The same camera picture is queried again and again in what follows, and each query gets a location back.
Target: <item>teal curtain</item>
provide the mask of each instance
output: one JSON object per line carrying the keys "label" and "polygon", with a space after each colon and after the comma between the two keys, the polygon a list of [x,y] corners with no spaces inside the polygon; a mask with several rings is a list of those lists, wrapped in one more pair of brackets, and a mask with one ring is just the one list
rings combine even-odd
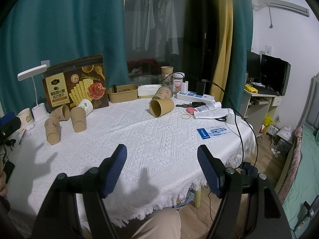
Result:
{"label": "teal curtain", "polygon": [[[232,50],[225,91],[239,111],[245,85],[247,50],[251,50],[253,39],[253,9],[251,0],[232,0],[232,4]],[[226,96],[223,107],[231,107]]]}
{"label": "teal curtain", "polygon": [[[39,66],[104,54],[107,87],[129,82],[123,0],[18,0],[0,29],[0,100],[4,113],[36,105],[32,79],[17,74]],[[38,101],[46,102],[42,76]]]}

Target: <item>bed frame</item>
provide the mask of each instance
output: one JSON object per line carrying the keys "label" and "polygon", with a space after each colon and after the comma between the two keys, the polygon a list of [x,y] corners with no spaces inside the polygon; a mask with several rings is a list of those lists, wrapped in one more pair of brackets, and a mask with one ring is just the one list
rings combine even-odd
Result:
{"label": "bed frame", "polygon": [[[313,77],[313,82],[310,90],[310,96],[306,102],[304,115],[301,118],[299,126],[306,125],[313,132],[319,129],[319,73]],[[292,147],[287,155],[287,160],[280,175],[280,178],[275,187],[275,192],[279,194],[283,184],[286,181],[288,171],[291,167],[293,152],[296,148],[296,139],[294,139]]]}

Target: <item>lamp base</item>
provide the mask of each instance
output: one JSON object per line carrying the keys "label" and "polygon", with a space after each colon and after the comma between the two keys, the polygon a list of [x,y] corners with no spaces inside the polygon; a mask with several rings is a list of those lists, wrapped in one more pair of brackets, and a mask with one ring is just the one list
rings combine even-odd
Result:
{"label": "lamp base", "polygon": [[50,117],[50,114],[47,112],[44,103],[40,103],[39,105],[33,107],[32,113],[34,116],[34,121],[37,125],[42,124]]}

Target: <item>table leg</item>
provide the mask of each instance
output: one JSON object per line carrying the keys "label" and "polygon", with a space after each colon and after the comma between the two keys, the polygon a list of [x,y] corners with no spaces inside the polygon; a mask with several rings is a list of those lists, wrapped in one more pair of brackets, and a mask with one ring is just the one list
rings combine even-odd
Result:
{"label": "table leg", "polygon": [[200,193],[201,193],[202,188],[199,187],[198,191],[194,191],[195,197],[194,197],[194,202],[195,202],[195,208],[200,207]]}

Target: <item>blue gripper pad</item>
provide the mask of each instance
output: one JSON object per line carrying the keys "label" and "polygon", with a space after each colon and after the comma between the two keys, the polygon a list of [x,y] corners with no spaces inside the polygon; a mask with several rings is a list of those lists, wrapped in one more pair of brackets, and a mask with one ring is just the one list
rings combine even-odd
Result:
{"label": "blue gripper pad", "polygon": [[198,147],[197,159],[211,192],[218,198],[222,198],[222,187],[225,181],[225,166],[219,159],[212,156],[205,145],[200,145]]}
{"label": "blue gripper pad", "polygon": [[110,193],[113,192],[117,180],[121,174],[123,166],[125,164],[127,158],[127,149],[126,146],[123,144],[119,144],[115,149],[114,153],[110,158],[104,159],[107,161],[107,168],[106,176],[104,178],[104,185],[102,186],[102,196],[106,198]]}

